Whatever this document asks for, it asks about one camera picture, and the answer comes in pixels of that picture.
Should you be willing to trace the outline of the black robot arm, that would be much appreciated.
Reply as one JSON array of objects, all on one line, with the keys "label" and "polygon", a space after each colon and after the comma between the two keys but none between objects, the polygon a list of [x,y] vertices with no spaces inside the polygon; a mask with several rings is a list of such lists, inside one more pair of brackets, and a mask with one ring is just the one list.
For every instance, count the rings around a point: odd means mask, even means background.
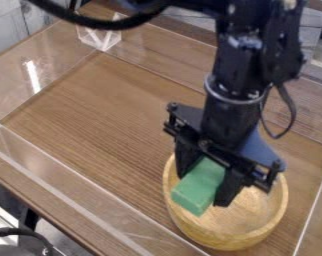
[{"label": "black robot arm", "polygon": [[215,20],[218,51],[205,81],[205,106],[170,103],[165,130],[175,139],[178,175],[187,179],[203,159],[225,168],[213,190],[213,204],[231,205],[246,187],[269,192],[282,159],[261,137],[265,107],[277,90],[293,115],[298,113],[286,83],[305,65],[301,19],[306,0],[126,0],[143,14],[181,7]]}]

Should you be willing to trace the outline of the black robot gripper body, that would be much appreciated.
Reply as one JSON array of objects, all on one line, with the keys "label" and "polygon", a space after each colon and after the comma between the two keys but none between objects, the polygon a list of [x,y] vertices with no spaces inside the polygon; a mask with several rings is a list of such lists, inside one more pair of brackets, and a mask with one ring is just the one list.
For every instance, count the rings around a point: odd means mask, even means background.
[{"label": "black robot gripper body", "polygon": [[174,140],[181,137],[198,146],[201,159],[210,158],[226,170],[237,168],[245,175],[243,188],[256,186],[269,192],[286,165],[258,131],[265,98],[226,96],[214,76],[207,77],[205,89],[203,108],[169,104],[165,131]]}]

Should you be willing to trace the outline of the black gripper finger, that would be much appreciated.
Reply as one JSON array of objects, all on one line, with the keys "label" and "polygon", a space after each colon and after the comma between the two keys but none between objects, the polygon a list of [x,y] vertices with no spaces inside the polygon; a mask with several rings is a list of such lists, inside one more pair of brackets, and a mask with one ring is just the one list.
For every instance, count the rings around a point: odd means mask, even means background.
[{"label": "black gripper finger", "polygon": [[226,170],[223,182],[217,189],[214,205],[219,207],[229,207],[235,197],[242,191],[245,184],[245,175],[237,168]]},{"label": "black gripper finger", "polygon": [[179,178],[187,175],[201,157],[202,151],[198,146],[178,137],[175,139],[175,161]]}]

